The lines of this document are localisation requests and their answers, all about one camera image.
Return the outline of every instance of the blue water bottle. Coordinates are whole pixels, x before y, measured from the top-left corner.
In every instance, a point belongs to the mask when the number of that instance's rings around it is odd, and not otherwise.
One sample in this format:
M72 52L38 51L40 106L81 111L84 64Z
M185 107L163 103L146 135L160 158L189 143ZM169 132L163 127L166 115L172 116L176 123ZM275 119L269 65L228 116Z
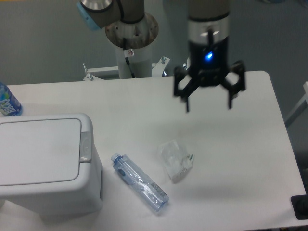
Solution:
M114 154L111 157L114 169L156 212L168 202L169 197L146 175L127 155Z
M5 116L18 116L23 112L22 106L11 93L8 86L0 82L0 112Z

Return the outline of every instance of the crumpled plastic bag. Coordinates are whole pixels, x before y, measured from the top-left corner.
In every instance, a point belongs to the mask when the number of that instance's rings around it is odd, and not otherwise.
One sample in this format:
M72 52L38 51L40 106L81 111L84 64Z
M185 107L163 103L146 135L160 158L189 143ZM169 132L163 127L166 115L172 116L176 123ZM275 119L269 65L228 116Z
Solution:
M180 145L177 140L161 144L158 147L158 154L171 180L184 177L193 167L194 155L189 155L186 148Z

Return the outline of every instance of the metal stand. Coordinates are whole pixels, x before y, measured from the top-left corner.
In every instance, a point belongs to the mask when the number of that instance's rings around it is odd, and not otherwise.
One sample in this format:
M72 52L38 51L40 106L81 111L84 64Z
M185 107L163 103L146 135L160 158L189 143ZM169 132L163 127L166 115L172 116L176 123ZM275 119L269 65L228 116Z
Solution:
M286 120L284 122L285 126L289 127L307 108L307 105L308 105L308 96L307 94L305 94L287 115Z
M169 61L170 61L169 58L163 56L157 63L153 63L152 64L152 77L161 77ZM106 78L101 79L101 78L97 78L96 76L119 74L119 69L117 66L87 69L86 64L83 63L83 67L84 67L85 74L86 74L86 76L83 78L84 81L104 80L108 78L106 77Z

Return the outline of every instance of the blue led light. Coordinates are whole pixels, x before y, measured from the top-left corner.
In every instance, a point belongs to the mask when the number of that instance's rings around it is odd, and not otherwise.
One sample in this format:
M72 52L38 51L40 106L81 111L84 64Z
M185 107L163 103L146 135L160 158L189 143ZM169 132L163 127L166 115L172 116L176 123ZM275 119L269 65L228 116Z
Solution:
M209 54L207 54L207 55L205 56L205 60L206 60L206 61L210 61L212 58L213 58L213 53L212 53L212 52L210 52Z

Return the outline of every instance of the bottle label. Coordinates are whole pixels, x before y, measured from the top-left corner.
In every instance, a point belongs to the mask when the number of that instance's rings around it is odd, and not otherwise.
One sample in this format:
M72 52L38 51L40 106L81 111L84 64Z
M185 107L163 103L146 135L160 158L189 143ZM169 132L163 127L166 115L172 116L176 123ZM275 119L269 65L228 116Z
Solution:
M10 93L6 95L6 99L0 101L0 111L5 116L15 116L21 110L19 101Z
M157 184L155 184L155 182L153 182L151 185L162 197L167 196L167 194Z

